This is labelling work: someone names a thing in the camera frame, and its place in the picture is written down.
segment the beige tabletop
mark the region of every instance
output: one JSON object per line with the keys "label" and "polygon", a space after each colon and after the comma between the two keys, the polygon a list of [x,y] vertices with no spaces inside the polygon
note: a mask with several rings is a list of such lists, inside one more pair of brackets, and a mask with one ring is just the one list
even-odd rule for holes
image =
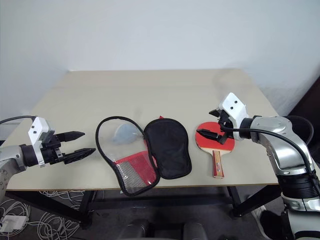
{"label": "beige tabletop", "polygon": [[[212,177],[212,157],[197,147],[195,130],[203,122],[217,120],[208,112],[229,92],[247,105],[251,117],[277,115],[259,88],[239,69],[74,71],[44,94],[31,114],[48,120],[56,133],[85,133],[78,140],[62,143],[64,153],[95,148],[97,125],[106,117],[128,117],[142,129],[160,115],[179,121],[188,133],[192,171],[178,179],[161,179],[157,187],[276,184],[266,150],[248,139],[237,141],[233,152],[222,157],[225,178]],[[30,144],[30,126],[31,121],[24,120],[4,146]],[[68,165],[29,167],[14,175],[8,185],[9,190],[116,188],[117,178],[98,151]]]}

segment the clear plastic pouch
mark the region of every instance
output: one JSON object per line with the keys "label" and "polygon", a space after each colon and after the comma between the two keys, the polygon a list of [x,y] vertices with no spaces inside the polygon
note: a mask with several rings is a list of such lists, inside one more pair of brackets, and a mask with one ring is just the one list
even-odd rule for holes
{"label": "clear plastic pouch", "polygon": [[159,182],[149,141],[131,119],[112,116],[102,120],[96,129],[95,141],[127,196],[138,195]]}

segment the tangled white cable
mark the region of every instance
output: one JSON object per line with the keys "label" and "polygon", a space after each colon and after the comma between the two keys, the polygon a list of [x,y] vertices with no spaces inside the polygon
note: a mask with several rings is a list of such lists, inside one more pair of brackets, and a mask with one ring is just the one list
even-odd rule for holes
{"label": "tangled white cable", "polygon": [[[71,203],[79,202],[84,195],[84,191],[41,191],[42,194],[53,198],[59,197],[61,199],[70,200]],[[75,205],[71,206],[74,209],[79,208],[79,204],[76,203]],[[18,215],[18,216],[26,216],[27,222],[20,230],[13,230],[13,232],[0,232],[0,236],[13,237],[21,233],[27,225],[30,226],[37,226],[37,234],[40,240],[68,240],[79,228],[79,224],[73,222],[71,220],[66,220],[63,217],[56,216],[54,214],[45,212],[40,221],[29,221],[29,217],[31,214],[31,207],[27,204],[24,204],[19,201],[15,201],[13,199],[6,200],[0,204],[0,213],[1,216],[6,215]]]}
{"label": "tangled white cable", "polygon": [[[7,209],[4,207],[7,205],[7,203],[12,203]],[[0,211],[1,211],[1,216],[6,216],[6,215],[17,215],[17,216],[26,216],[27,217],[27,222],[29,220],[29,216],[31,213],[31,208],[29,205],[26,205],[22,202],[15,201],[13,199],[6,200],[0,204]],[[21,233],[25,228],[27,224],[25,224],[20,230],[13,230],[13,232],[9,233],[4,233],[0,232],[0,236],[5,236],[5,237],[13,237]]]}

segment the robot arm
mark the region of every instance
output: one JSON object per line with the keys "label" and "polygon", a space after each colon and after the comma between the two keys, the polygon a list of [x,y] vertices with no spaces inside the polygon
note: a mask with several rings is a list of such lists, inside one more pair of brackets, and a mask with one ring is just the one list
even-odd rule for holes
{"label": "robot arm", "polygon": [[28,132],[31,145],[0,147],[0,202],[5,196],[10,178],[23,172],[27,167],[46,163],[69,164],[92,154],[95,148],[82,148],[73,153],[61,153],[61,142],[69,142],[85,135],[83,132],[70,131],[54,134],[55,130],[41,117],[34,117]]}
{"label": "robot arm", "polygon": [[233,93],[210,114],[218,117],[225,139],[251,139],[266,148],[282,190],[285,206],[282,219],[289,222],[291,239],[320,239],[320,187],[307,145],[292,130],[285,117],[249,118],[246,106]]}

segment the gray floor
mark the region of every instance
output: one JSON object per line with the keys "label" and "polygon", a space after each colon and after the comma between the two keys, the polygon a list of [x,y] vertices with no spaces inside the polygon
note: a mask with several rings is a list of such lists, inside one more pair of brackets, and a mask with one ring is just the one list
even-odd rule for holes
{"label": "gray floor", "polygon": [[[261,186],[241,186],[238,187],[240,198],[245,199],[261,189]],[[225,187],[188,187],[171,189],[151,189],[144,195],[167,195],[167,194],[203,194],[203,193],[227,193]],[[121,197],[119,191],[105,191],[105,197]],[[268,205],[268,210],[280,214],[283,210],[281,199],[276,199]],[[197,220],[201,223],[207,232],[210,240],[218,240],[220,236],[225,235],[228,239],[255,239],[263,240],[256,221],[251,214],[241,218],[232,218],[229,215],[231,205],[195,205],[180,207],[161,207],[161,208],[139,208],[139,209],[117,209],[117,210],[98,210],[93,213],[93,223],[89,229],[79,229],[73,236],[86,240],[113,240],[117,239],[121,229],[132,220],[146,219],[150,223],[184,223],[189,220]],[[42,211],[32,208],[31,220],[40,219]],[[157,231],[156,237],[180,238],[179,230]],[[28,226],[20,235],[11,237],[12,240],[36,240],[38,239],[37,227]]]}

